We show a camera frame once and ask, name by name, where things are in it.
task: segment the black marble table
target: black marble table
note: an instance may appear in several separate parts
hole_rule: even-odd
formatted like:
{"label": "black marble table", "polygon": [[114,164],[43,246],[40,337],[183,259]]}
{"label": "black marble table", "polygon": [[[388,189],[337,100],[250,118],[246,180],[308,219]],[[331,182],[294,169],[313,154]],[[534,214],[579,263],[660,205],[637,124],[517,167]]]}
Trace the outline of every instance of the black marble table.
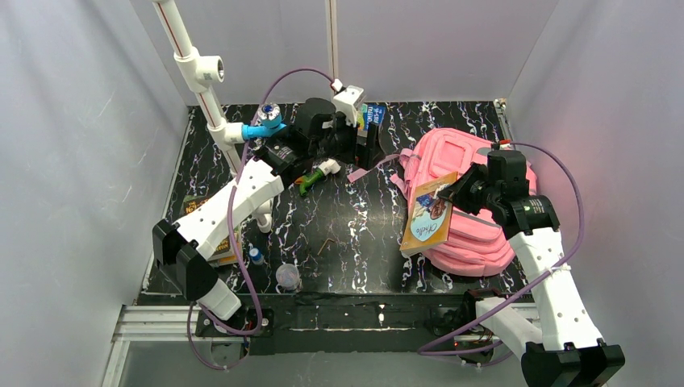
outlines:
{"label": "black marble table", "polygon": [[[381,128],[386,153],[413,148],[421,136],[434,127],[454,127],[484,139],[503,137],[492,102],[393,102],[382,103],[387,112]],[[229,121],[248,123],[256,105],[225,106]],[[297,104],[281,105],[283,118],[290,121]],[[275,279],[278,266],[296,264],[303,290],[318,293],[457,293],[480,287],[497,287],[515,292],[527,284],[517,260],[500,275],[459,277],[434,268],[422,255],[406,259],[399,253],[406,222],[407,202],[390,176],[403,171],[397,160],[374,169],[354,183],[348,183],[352,166],[316,183],[301,198],[296,186],[275,199],[273,232],[261,234],[256,221],[243,223],[244,248],[259,248],[266,256],[261,266],[248,271],[260,293],[280,293]],[[206,130],[198,108],[190,108],[189,133],[173,185],[168,220],[181,214],[186,196],[209,196],[230,181],[227,162]],[[318,254],[326,239],[334,239]],[[218,268],[220,276],[236,293],[247,293],[237,265]],[[146,294],[178,293],[155,267],[150,272]]]}

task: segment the table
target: table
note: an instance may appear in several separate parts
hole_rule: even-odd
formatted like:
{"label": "table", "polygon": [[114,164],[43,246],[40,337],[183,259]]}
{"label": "table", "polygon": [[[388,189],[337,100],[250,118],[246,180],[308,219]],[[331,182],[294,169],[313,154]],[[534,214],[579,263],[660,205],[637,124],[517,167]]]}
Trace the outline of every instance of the table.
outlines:
{"label": "table", "polygon": [[[421,136],[434,127],[454,127],[493,141],[503,131],[493,102],[389,102],[381,128],[381,145],[390,154],[413,148]],[[282,105],[289,122],[297,104]],[[230,105],[224,111],[231,122],[248,123],[256,105]],[[230,179],[227,162],[214,145],[206,120],[197,107],[190,108],[186,141],[166,218],[181,214],[186,196],[211,196]],[[335,176],[316,183],[301,198],[296,186],[275,199],[273,232],[261,234],[256,221],[243,223],[245,248],[259,248],[266,257],[261,266],[250,264],[248,271],[259,293],[280,293],[276,269],[283,263],[295,264],[305,292],[334,294],[463,294],[467,289],[496,287],[505,293],[527,284],[522,267],[514,260],[500,275],[471,278],[447,274],[434,268],[423,255],[401,256],[398,243],[406,223],[407,202],[390,182],[390,176],[403,171],[397,160],[372,170],[354,183],[346,176],[354,170],[343,167]],[[334,239],[318,254],[326,239]],[[218,269],[235,293],[247,293],[237,265]],[[175,294],[178,291],[156,267],[143,289],[146,295]]]}

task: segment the clear plastic cup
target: clear plastic cup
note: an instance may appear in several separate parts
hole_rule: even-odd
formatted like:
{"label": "clear plastic cup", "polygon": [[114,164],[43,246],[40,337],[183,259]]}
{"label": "clear plastic cup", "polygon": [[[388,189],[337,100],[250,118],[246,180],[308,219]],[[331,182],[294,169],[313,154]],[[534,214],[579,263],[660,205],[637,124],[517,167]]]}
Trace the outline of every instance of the clear plastic cup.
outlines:
{"label": "clear plastic cup", "polygon": [[302,289],[299,270],[293,264],[283,264],[276,270],[276,281],[286,292],[298,292]]}

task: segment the pink backpack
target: pink backpack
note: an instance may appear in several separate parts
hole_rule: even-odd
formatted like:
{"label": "pink backpack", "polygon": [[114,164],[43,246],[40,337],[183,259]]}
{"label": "pink backpack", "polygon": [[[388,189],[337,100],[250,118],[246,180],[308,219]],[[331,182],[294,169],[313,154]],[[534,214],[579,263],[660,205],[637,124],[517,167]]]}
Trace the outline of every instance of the pink backpack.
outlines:
{"label": "pink backpack", "polygon": [[[415,200],[415,188],[437,177],[458,171],[465,173],[471,163],[487,164],[491,142],[456,129],[432,129],[420,139],[414,150],[404,149],[399,162],[404,180],[393,175],[409,203]],[[530,190],[536,192],[536,175],[528,168]],[[494,223],[488,210],[476,217],[454,208],[446,243],[423,254],[436,268],[467,277],[493,276],[503,271],[515,253]]]}

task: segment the small bottle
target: small bottle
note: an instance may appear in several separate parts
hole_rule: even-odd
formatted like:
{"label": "small bottle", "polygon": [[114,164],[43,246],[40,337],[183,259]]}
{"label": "small bottle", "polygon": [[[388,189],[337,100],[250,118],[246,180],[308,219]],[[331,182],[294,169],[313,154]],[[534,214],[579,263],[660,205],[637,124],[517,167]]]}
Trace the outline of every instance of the small bottle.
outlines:
{"label": "small bottle", "polygon": [[299,270],[293,264],[283,264],[276,270],[276,281],[286,292],[298,292],[302,289]]}
{"label": "small bottle", "polygon": [[261,254],[258,248],[250,248],[248,254],[249,260],[252,261],[253,264],[264,263],[264,255]]}

